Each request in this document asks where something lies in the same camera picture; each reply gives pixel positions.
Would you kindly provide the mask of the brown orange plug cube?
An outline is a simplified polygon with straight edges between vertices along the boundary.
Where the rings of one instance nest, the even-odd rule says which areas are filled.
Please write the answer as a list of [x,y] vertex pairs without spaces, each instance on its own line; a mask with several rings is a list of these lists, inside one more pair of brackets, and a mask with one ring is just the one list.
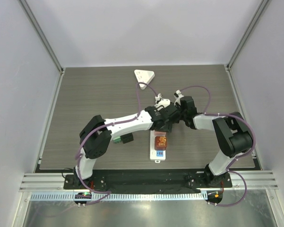
[[166,136],[156,136],[154,140],[155,150],[166,150],[167,148],[167,137]]

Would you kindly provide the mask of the white power strip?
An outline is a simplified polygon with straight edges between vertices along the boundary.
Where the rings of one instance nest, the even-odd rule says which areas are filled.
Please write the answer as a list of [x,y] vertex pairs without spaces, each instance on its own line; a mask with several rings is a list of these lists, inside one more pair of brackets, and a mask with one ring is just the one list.
[[150,160],[155,163],[160,163],[166,159],[166,150],[155,150],[154,149],[154,131],[150,132]]

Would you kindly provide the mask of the black plug cube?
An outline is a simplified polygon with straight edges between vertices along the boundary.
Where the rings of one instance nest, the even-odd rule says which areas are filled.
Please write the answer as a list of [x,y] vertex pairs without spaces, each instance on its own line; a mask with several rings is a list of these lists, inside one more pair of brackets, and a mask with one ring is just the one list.
[[134,140],[132,133],[122,135],[122,136],[120,136],[120,138],[121,138],[121,141],[122,141],[123,144],[132,142]]

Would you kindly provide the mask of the white triangular socket adapter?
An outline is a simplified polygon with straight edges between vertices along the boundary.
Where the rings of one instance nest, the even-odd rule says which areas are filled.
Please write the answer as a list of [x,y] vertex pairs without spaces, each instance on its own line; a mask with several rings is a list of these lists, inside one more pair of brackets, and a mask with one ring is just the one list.
[[139,82],[141,90],[144,90],[155,77],[154,71],[150,70],[134,70],[134,75],[137,79],[137,82]]

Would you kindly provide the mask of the green plug cube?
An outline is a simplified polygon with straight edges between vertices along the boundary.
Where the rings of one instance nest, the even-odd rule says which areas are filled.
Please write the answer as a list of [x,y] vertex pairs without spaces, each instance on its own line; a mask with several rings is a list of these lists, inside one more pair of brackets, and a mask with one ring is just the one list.
[[116,137],[116,138],[113,139],[114,144],[117,144],[117,143],[120,143],[120,142],[122,142],[121,137]]

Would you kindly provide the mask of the pink plug cube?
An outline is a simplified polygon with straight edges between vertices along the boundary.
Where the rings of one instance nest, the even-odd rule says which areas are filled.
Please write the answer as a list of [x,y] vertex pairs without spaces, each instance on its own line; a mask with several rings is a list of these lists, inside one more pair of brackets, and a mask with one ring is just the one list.
[[162,136],[162,137],[165,137],[165,136],[166,136],[166,132],[163,132],[163,131],[154,131],[154,136]]

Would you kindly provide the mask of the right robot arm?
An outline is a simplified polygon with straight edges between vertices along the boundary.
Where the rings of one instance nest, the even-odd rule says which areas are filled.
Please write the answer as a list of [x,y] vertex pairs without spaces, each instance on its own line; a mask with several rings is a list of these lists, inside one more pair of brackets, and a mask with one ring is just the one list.
[[178,97],[175,106],[180,109],[181,120],[187,127],[215,132],[219,151],[205,166],[203,183],[207,187],[219,187],[230,166],[253,148],[255,139],[251,129],[239,112],[199,113],[190,96]]

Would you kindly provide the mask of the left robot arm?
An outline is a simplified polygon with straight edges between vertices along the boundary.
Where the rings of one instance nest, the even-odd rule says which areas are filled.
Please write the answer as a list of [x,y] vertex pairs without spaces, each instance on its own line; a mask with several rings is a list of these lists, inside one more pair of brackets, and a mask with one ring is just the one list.
[[96,159],[106,153],[113,139],[136,131],[160,130],[167,124],[178,123],[180,116],[180,110],[173,104],[166,107],[148,106],[136,114],[115,119],[94,116],[79,134],[74,183],[81,189],[90,186]]

